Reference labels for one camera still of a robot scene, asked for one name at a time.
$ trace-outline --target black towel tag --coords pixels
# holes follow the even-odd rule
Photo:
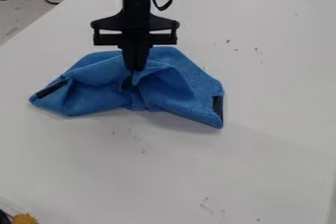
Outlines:
[[[212,109],[223,122],[223,96],[212,97]]]
[[[56,83],[52,86],[49,86],[41,91],[39,91],[36,96],[38,99],[43,98],[44,96],[47,96],[53,92],[55,92],[56,90],[60,89],[62,86],[68,84],[68,80],[64,80],[64,81],[60,81],[59,83]]]

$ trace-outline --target floor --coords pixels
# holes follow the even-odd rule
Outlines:
[[[0,45],[54,7],[44,0],[0,1]]]

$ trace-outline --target blue microfiber cloth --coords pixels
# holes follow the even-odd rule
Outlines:
[[[221,83],[173,47],[154,47],[146,67],[131,75],[121,51],[92,53],[30,98],[35,106],[66,115],[123,107],[167,111],[223,127]]]

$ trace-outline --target table surface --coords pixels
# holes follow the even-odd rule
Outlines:
[[[0,48],[0,196],[41,223],[326,223],[335,0],[176,0],[179,49],[227,91],[222,131],[167,113],[28,104],[121,0],[65,0]]]

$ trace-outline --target white table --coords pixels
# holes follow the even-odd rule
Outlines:
[[[31,94],[121,0],[66,0],[0,48],[0,196],[40,223],[333,223],[335,0],[176,0],[179,48],[219,79],[226,127],[117,110],[64,119]]]

